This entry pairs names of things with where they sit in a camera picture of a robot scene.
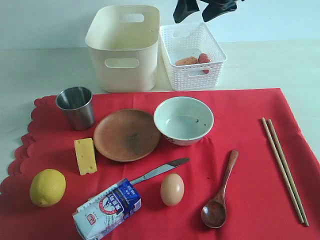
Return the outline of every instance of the wooden chopstick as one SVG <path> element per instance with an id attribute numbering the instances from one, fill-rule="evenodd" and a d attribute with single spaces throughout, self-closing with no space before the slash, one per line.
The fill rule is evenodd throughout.
<path id="1" fill-rule="evenodd" d="M 280 159 L 280 157 L 279 157 L 279 154 L 278 154 L 276 145 L 275 145 L 275 143 L 274 143 L 274 141 L 273 141 L 273 139 L 272 139 L 272 136 L 271 136 L 271 133 L 270 133 L 270 131 L 269 131 L 267 122 L 266 122 L 266 120 L 265 120 L 264 117 L 261 119 L 261 121 L 262 121 L 262 124 L 263 124 L 263 126 L 264 126 L 265 133 L 266 133 L 266 135 L 267 135 L 267 137 L 268 137 L 268 139 L 269 139 L 269 142 L 270 142 L 271 148 L 272 148 L 272 150 L 273 150 L 274 156 L 275 156 L 275 158 L 276 158 L 276 161 L 277 161 L 277 163 L 278 163 L 278 166 L 279 166 L 279 168 L 280 168 L 282 177 L 283 177 L 283 179 L 284 179 L 284 183 L 285 183 L 285 185 L 286 185 L 286 188 L 287 188 L 288 191 L 289 191 L 289 195 L 290 195 L 290 197 L 291 197 L 291 200 L 292 200 L 293 206 L 294 206 L 294 208 L 295 208 L 295 211 L 296 211 L 296 213 L 297 213 L 297 215 L 298 215 L 298 218 L 299 218 L 300 222 L 303 224 L 303 223 L 305 223 L 305 221 L 304 221 L 304 219 L 303 219 L 303 217 L 302 217 L 300 208 L 299 208 L 299 206 L 298 206 L 297 200 L 296 200 L 296 198 L 295 198 L 294 192 L 293 192 L 292 187 L 291 187 L 291 185 L 290 185 L 290 182 L 289 182 L 288 176 L 287 176 L 287 174 L 286 174 L 286 171 L 285 171 L 285 169 L 284 169 L 284 166 L 282 165 L 282 162 L 281 162 L 281 159 Z"/>
<path id="2" fill-rule="evenodd" d="M 272 133 L 273 139 L 274 139 L 274 141 L 275 141 L 275 145 L 276 145 L 276 147 L 277 147 L 278 153 L 280 154 L 280 159 L 281 159 L 283 168 L 284 168 L 285 173 L 286 173 L 286 175 L 287 175 L 287 177 L 288 177 L 288 180 L 289 180 L 289 183 L 290 183 L 290 185 L 291 185 L 291 188 L 292 188 L 294 197 L 295 197 L 295 199 L 296 199 L 296 201 L 297 201 L 298 207 L 299 207 L 300 212 L 301 212 L 301 214 L 302 214 L 302 218 L 303 218 L 304 224 L 308 227 L 308 226 L 309 226 L 309 223 L 308 223 L 308 219 L 307 219 L 307 216 L 306 216 L 304 207 L 303 207 L 303 205 L 302 205 L 300 196 L 299 196 L 299 194 L 298 194 L 298 190 L 297 190 L 296 185 L 295 185 L 295 181 L 294 181 L 294 179 L 292 178 L 292 175 L 291 175 L 291 172 L 290 172 L 290 168 L 289 168 L 289 166 L 288 166 L 288 164 L 287 164 L 287 160 L 286 160 L 285 154 L 284 154 L 284 152 L 282 151 L 282 147 L 281 147 L 281 145 L 280 145 L 280 142 L 279 142 L 279 139 L 278 139 L 276 130 L 275 130 L 275 128 L 274 128 L 274 125 L 272 124 L 271 119 L 268 120 L 268 123 L 269 123 L 269 127 L 270 127 L 270 129 L 271 129 L 271 133 Z"/>

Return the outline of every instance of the red tablecloth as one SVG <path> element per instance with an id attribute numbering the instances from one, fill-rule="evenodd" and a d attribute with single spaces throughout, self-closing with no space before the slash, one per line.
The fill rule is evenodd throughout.
<path id="1" fill-rule="evenodd" d="M 176 146 L 162 138 L 152 154 L 131 163 L 114 162 L 97 153 L 98 172 L 84 176 L 79 174 L 74 140 L 92 137 L 95 126 L 72 131 L 55 106 L 55 96 L 37 99 L 29 134 L 21 138 L 23 146 L 15 152 L 10 176 L 0 186 L 0 239 L 81 239 L 72 217 L 78 206 L 122 178 L 132 180 L 183 157 L 190 161 L 135 185 L 142 208 L 105 239 L 320 239 L 320 165 L 280 89 L 95 95 L 96 123 L 123 108 L 152 114 L 160 102 L 173 96 L 195 97 L 210 106 L 214 126 L 206 137 L 191 146 Z M 262 117 L 273 121 L 310 227 L 299 224 Z M 209 229 L 200 212 L 218 191 L 232 149 L 239 151 L 239 158 L 226 189 L 227 221 L 220 229 Z M 39 208 L 31 203 L 29 188 L 33 177 L 47 168 L 62 172 L 67 187 L 58 204 Z M 178 173 L 185 184 L 182 201 L 172 207 L 160 197 L 161 182 L 169 173 Z"/>

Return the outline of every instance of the wooden plate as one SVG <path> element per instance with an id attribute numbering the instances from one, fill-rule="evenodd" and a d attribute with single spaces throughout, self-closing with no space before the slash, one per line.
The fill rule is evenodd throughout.
<path id="1" fill-rule="evenodd" d="M 93 141 L 106 158 L 131 162 L 150 154 L 160 137 L 152 115 L 130 108 L 115 111 L 101 120 L 94 130 Z"/>

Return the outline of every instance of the milk carton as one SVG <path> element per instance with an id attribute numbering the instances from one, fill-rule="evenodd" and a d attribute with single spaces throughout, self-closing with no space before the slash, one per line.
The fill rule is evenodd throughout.
<path id="1" fill-rule="evenodd" d="M 140 207 L 139 193 L 123 179 L 78 207 L 73 218 L 84 240 L 100 240 Z"/>

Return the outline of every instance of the brown egg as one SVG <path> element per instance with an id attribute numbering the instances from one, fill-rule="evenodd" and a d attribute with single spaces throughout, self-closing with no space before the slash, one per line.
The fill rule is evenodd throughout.
<path id="1" fill-rule="evenodd" d="M 174 206 L 178 204 L 184 196 L 184 192 L 185 184 L 178 174 L 171 173 L 163 179 L 160 195 L 165 205 Z"/>

